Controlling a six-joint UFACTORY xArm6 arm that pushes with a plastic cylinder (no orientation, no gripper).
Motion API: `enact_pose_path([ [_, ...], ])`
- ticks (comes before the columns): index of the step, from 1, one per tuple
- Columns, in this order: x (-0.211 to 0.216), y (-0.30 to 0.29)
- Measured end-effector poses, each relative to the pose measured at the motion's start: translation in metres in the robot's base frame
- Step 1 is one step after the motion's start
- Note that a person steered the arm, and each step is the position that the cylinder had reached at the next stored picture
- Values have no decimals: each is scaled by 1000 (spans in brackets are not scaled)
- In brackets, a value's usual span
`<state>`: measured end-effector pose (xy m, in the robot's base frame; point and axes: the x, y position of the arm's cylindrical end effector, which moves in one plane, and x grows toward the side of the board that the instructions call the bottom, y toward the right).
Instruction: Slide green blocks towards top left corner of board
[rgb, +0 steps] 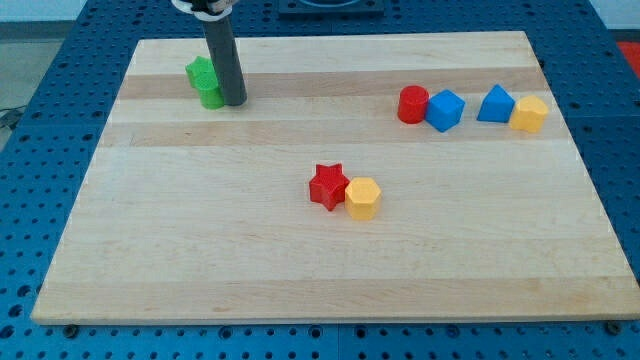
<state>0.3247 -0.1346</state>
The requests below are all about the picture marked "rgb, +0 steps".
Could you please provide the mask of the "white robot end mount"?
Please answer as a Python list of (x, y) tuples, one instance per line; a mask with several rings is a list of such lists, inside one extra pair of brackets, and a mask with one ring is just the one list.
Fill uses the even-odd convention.
[(200, 21), (219, 21), (232, 12), (238, 0), (171, 0), (179, 11), (193, 15)]

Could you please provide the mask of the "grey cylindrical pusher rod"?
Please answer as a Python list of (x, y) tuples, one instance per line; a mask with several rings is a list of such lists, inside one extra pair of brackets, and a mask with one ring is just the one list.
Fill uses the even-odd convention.
[(241, 106), (247, 101), (247, 91), (231, 17), (203, 22), (202, 25), (224, 103)]

